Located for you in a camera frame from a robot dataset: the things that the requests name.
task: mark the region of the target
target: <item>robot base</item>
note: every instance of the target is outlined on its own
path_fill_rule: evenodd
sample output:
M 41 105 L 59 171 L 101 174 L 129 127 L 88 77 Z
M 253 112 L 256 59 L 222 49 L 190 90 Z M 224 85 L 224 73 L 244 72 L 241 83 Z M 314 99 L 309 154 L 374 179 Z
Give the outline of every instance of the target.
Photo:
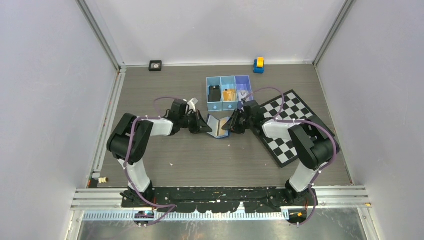
M 177 213 L 197 211 L 201 214 L 207 211 L 214 214 L 233 213 L 239 207 L 244 207 L 246 213 L 278 213 L 281 212 L 280 207 L 297 206 L 303 211 L 299 218 L 306 217 L 304 207 L 306 203 L 309 205 L 314 203 L 312 195 L 305 191 L 288 203 L 287 194 L 287 190 L 280 187 L 156 187 L 153 202 L 159 205 L 176 204 L 174 211 Z M 146 204 L 139 197 L 126 197 L 122 200 L 123 208 L 145 206 Z M 167 208 L 157 209 L 160 213 L 165 213 L 167 210 Z
M 128 190 L 125 190 L 123 193 L 120 194 L 122 198 L 122 204 L 121 206 L 123 208 L 134 208 L 134 206 L 137 206 L 138 208 L 146 207 L 148 206 L 147 203 L 145 203 L 139 195 L 136 193 L 135 190 L 128 187 Z M 147 187 L 147 189 L 141 193 L 141 195 L 149 202 L 153 202 L 155 198 L 155 191 L 153 190 L 153 184 L 150 182 L 150 185 Z

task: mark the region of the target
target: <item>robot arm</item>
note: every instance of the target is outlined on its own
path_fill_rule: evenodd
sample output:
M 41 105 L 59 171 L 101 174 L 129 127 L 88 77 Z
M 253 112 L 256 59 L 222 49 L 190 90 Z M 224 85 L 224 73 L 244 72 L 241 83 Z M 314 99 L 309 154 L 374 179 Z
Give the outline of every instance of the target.
M 317 116 L 311 116 L 306 121 L 323 127 L 334 136 Z M 265 118 L 263 109 L 254 100 L 244 102 L 243 110 L 236 109 L 223 129 L 236 134 L 244 134 L 247 129 L 250 129 L 258 137 L 292 141 L 300 163 L 294 175 L 285 184 L 284 195 L 288 203 L 293 203 L 307 194 L 309 184 L 319 169 L 333 156 L 333 144 L 320 129 L 305 122 L 282 123 L 273 118 Z M 335 144 L 338 153 L 340 147 L 337 142 Z
M 212 131 L 203 120 L 199 110 L 196 110 L 196 102 L 195 99 L 189 102 L 176 99 L 164 117 L 146 117 L 136 123 L 131 153 L 126 166 L 127 173 L 136 188 L 134 189 L 129 182 L 130 191 L 138 191 L 149 200 L 153 197 L 153 184 L 143 163 L 143 156 L 150 137 L 172 136 L 181 128 L 188 128 L 192 134 Z M 113 157 L 118 159 L 123 168 L 125 168 L 125 156 L 130 142 L 129 134 L 136 119 L 137 116 L 125 113 L 107 141 L 107 150 L 112 152 Z

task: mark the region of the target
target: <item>blue toy block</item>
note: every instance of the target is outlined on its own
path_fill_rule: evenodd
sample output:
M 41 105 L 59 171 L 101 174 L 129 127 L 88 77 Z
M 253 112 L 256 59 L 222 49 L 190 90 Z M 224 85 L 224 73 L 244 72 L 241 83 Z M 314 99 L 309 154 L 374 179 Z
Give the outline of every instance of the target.
M 258 60 L 255 59 L 253 62 L 253 72 L 255 74 L 263 74 L 265 71 L 265 63 L 263 64 L 263 67 L 258 67 Z

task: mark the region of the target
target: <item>yellow toy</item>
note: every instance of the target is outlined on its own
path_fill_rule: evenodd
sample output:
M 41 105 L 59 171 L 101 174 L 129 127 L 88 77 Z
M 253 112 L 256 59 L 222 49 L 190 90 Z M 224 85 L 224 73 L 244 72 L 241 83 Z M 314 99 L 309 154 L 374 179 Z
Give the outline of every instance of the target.
M 264 67 L 264 58 L 263 57 L 258 57 L 257 58 L 257 67 L 258 68 L 263 68 Z

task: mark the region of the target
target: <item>blue divided tray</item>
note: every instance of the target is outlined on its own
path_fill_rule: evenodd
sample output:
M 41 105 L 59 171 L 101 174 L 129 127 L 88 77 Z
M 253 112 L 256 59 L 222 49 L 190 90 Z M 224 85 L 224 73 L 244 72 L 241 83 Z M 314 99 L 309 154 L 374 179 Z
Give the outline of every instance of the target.
M 219 101 L 209 101 L 209 89 L 215 86 L 221 91 Z M 236 96 L 234 101 L 224 101 L 224 91 L 228 89 L 235 89 Z M 242 76 L 213 76 L 206 78 L 206 99 L 207 110 L 212 111 L 233 111 L 236 108 L 242 108 L 242 98 L 246 97 L 252 92 L 251 81 L 248 75 Z

